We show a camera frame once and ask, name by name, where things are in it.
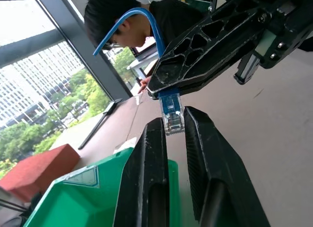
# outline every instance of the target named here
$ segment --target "window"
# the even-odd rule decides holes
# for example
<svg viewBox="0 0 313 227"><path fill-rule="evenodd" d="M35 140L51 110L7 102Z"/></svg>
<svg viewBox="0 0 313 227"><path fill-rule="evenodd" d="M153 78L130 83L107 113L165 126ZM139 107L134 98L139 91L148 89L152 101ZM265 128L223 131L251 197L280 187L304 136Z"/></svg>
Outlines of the window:
<svg viewBox="0 0 313 227"><path fill-rule="evenodd" d="M24 56L0 68L0 92L8 93L0 95L0 151L6 152L0 160L14 163L50 149L66 128L101 114L111 99L36 1L0 1L0 14L6 14L0 16L0 48L47 32L60 36L29 54L25 47ZM10 144L13 139L21 146Z"/></svg>
<svg viewBox="0 0 313 227"><path fill-rule="evenodd" d="M103 51L108 60L116 69L117 73L122 78L128 89L133 95L136 95L139 87L140 80L142 77L138 76L136 71L129 68L129 65L135 61L135 57L131 50L126 48L114 48L110 51Z"/></svg>

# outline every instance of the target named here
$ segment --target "black hair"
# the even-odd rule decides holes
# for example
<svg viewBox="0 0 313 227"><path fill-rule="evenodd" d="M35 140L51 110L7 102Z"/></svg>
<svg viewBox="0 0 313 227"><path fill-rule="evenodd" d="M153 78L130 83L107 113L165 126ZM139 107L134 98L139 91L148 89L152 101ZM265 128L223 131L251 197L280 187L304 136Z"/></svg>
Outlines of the black hair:
<svg viewBox="0 0 313 227"><path fill-rule="evenodd" d="M140 6L141 3L136 0L89 0L84 15L88 37L94 45L99 45L117 19L128 10Z"/></svg>

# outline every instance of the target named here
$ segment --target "red block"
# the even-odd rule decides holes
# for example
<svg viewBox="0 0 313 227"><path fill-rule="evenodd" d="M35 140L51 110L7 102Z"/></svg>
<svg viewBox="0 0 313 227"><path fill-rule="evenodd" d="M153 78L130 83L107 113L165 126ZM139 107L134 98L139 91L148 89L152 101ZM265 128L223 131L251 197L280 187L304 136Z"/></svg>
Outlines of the red block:
<svg viewBox="0 0 313 227"><path fill-rule="evenodd" d="M30 202L36 193L44 193L52 181L71 172L79 159L69 144L60 146L20 161L0 180L0 186Z"/></svg>

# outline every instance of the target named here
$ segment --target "person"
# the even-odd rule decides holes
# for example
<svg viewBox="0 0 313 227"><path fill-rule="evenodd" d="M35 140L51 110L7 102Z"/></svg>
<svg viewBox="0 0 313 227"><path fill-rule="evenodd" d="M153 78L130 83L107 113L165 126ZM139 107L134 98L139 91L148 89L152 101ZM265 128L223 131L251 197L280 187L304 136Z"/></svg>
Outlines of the person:
<svg viewBox="0 0 313 227"><path fill-rule="evenodd" d="M128 10L142 7L149 10L158 24L165 46L203 18L203 14L195 8L179 0L153 1L141 4L136 0L89 0L85 8L85 28L89 39L98 46L117 20ZM149 20L144 15L133 15L127 18L111 36L103 49L111 49L115 45L122 47L141 47L146 38L153 32ZM142 92L150 77L141 81Z"/></svg>

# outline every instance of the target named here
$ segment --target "black cable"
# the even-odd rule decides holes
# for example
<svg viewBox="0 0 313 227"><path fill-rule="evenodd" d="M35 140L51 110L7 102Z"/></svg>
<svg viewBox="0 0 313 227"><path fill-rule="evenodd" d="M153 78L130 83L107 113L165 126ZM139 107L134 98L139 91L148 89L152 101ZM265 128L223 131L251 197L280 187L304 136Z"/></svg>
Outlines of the black cable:
<svg viewBox="0 0 313 227"><path fill-rule="evenodd" d="M20 205L17 205L17 204L14 204L14 203L11 203L11 202L9 202L9 201L0 199L0 202L3 202L3 203L5 203L5 204L10 204L10 205L12 205L12 206L16 206L16 207L18 207L18 208L21 208L21 209L27 211L27 208L25 208L25 207L23 207L23 206L20 206Z"/></svg>
<svg viewBox="0 0 313 227"><path fill-rule="evenodd" d="M1 203L0 203L0 206L6 207L6 208L14 210L14 211L19 211L19 212L22 212L22 213L25 212L25 210L20 210L20 209L17 209L15 207L11 207L11 206L8 206L8 205L5 205L5 204L1 204Z"/></svg>

